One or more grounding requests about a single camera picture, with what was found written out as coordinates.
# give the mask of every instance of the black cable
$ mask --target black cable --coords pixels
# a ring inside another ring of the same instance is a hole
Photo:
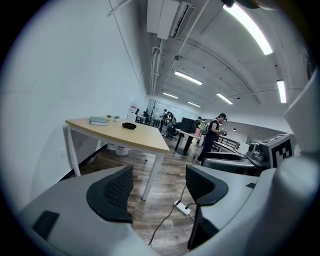
[[[179,203],[181,203],[181,201],[182,201],[182,196],[184,195],[186,186],[187,186],[187,185],[184,186],[183,191],[182,191],[182,194],[181,194],[181,196],[180,196],[180,199],[179,199],[179,201],[175,204],[176,206],[177,206]]]
[[[185,209],[188,209],[188,208],[189,208],[189,205],[196,205],[196,203],[195,203],[195,202],[189,203],[189,204],[185,207]]]
[[[172,214],[172,212],[174,211],[174,208],[181,202],[182,196],[184,195],[184,192],[185,192],[185,189],[186,189],[186,186],[187,186],[187,185],[184,186],[179,201],[173,206],[173,208],[172,208],[171,212],[169,213],[169,215],[168,215],[167,217],[165,217],[165,218],[163,219],[163,221],[161,221],[161,223],[159,224],[159,226],[156,227],[155,231],[153,232],[153,235],[152,235],[152,237],[151,237],[151,240],[150,240],[148,246],[151,245],[152,240],[154,239],[155,234],[156,234],[156,231],[158,230],[158,228],[159,228],[159,227],[161,226],[161,224],[164,223],[164,221]]]
[[[156,234],[156,231],[158,230],[158,228],[159,228],[159,227],[161,226],[161,224],[172,214],[172,212],[174,211],[174,208],[175,208],[175,207],[176,207],[176,206],[174,205],[173,208],[172,208],[172,210],[171,210],[171,212],[170,212],[170,214],[169,214],[167,217],[165,217],[165,218],[163,219],[163,221],[161,221],[161,223],[159,224],[159,226],[155,229],[155,231],[153,232],[153,235],[152,235],[152,237],[151,237],[151,240],[150,240],[148,246],[151,245],[152,240],[154,239],[155,234]]]

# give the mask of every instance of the ceiling light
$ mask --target ceiling light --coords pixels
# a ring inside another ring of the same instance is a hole
[[[231,8],[228,8],[226,5],[224,5],[223,9],[225,9],[228,13],[233,15],[242,25],[244,25],[244,27],[250,32],[250,34],[256,40],[264,55],[268,55],[273,52],[267,39],[261,32],[260,28],[250,18],[250,16],[239,7],[239,5],[234,3]]]
[[[178,99],[178,97],[176,97],[176,96],[173,96],[173,95],[171,95],[171,94],[168,94],[168,93],[163,93],[164,95],[167,95],[167,96],[170,96],[170,97],[172,97],[172,98],[175,98],[175,99]]]
[[[287,97],[286,97],[285,82],[283,80],[278,80],[276,81],[276,83],[278,84],[278,88],[279,88],[280,101],[281,103],[286,103]]]
[[[194,78],[192,78],[192,77],[190,77],[190,76],[188,76],[188,75],[186,75],[186,74],[182,74],[182,73],[179,72],[179,71],[174,72],[174,74],[177,75],[177,76],[179,76],[179,77],[188,79],[188,80],[196,83],[197,85],[202,85],[202,84],[203,84],[203,82],[200,82],[200,81],[198,81],[198,80],[196,80],[196,79],[194,79]]]
[[[199,105],[194,104],[194,103],[192,103],[192,102],[189,102],[189,101],[188,101],[188,103],[191,104],[191,105],[197,106],[198,108],[201,108]]]
[[[230,105],[233,104],[230,100],[228,100],[228,99],[227,99],[225,96],[223,96],[222,94],[217,93],[216,95],[218,95],[218,96],[219,96],[221,99],[223,99],[224,101],[228,102]]]

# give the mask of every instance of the table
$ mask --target table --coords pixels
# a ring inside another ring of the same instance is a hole
[[[137,115],[137,123],[143,124],[144,120],[146,120],[145,116]]]
[[[176,146],[175,146],[175,149],[174,151],[177,152],[178,154],[180,155],[183,155],[183,156],[188,156],[189,153],[188,153],[188,149],[190,147],[190,144],[191,144],[191,141],[194,139],[194,138],[197,138],[197,139],[200,139],[200,137],[194,135],[194,134],[191,134],[191,133],[187,133],[183,130],[180,130],[180,129],[175,129],[177,132],[180,133],[180,136],[179,136],[179,139],[178,139],[178,142],[176,143]],[[186,144],[185,144],[185,147],[184,149],[180,149],[178,148],[179,146],[179,143],[180,143],[180,140],[181,140],[181,137],[182,137],[182,134],[185,134],[185,135],[188,135],[188,139],[186,141]]]
[[[225,150],[225,151],[227,151],[227,152],[229,152],[229,153],[237,153],[237,154],[239,154],[239,152],[238,152],[237,150],[233,149],[233,148],[230,147],[230,146],[227,146],[227,145],[225,145],[225,144],[222,144],[222,143],[220,143],[220,142],[214,141],[213,144],[216,145],[217,147],[219,147],[219,148],[221,149],[221,151],[222,151],[222,150]]]
[[[140,123],[127,122],[122,119],[119,119],[117,122],[109,121],[108,126],[91,125],[90,118],[70,119],[65,122],[68,124],[68,148],[76,176],[80,176],[81,174],[71,130],[97,140],[102,140],[106,143],[156,155],[142,196],[142,200],[147,200],[158,170],[161,167],[164,155],[170,152],[170,149],[157,128]],[[136,125],[136,128],[134,130],[123,128],[123,123],[133,123]]]

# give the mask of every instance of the computer monitor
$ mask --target computer monitor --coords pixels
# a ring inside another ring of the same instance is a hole
[[[184,131],[188,134],[191,134],[195,131],[196,128],[196,121],[193,119],[189,118],[182,118],[181,125],[180,125],[180,130]]]

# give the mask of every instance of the white wall outlet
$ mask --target white wall outlet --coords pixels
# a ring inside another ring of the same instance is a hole
[[[65,156],[67,156],[67,150],[65,148],[60,148],[60,157],[64,158]]]

